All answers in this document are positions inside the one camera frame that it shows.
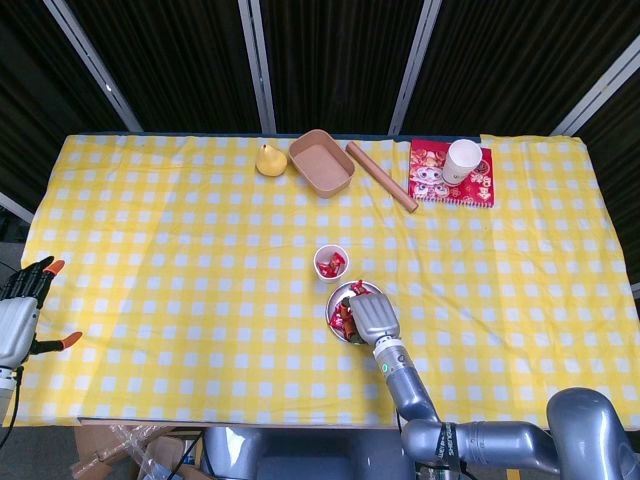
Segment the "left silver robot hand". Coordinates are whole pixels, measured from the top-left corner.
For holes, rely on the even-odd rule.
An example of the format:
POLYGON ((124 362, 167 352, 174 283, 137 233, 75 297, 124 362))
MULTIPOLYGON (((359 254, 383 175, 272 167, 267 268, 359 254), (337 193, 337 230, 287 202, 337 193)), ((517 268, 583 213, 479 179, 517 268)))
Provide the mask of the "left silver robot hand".
POLYGON ((38 340, 36 328, 51 283, 65 266, 53 256, 13 273, 1 285, 1 371, 16 371, 30 355, 64 351, 79 331, 60 340, 38 340))

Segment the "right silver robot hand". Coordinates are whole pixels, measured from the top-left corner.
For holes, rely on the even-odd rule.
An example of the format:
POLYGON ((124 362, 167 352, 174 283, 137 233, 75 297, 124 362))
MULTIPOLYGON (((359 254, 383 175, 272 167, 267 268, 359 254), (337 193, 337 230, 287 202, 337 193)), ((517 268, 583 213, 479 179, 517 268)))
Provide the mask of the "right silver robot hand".
POLYGON ((384 293, 351 297, 349 308, 361 339, 375 346, 381 339, 400 336, 400 324, 391 301, 384 293))

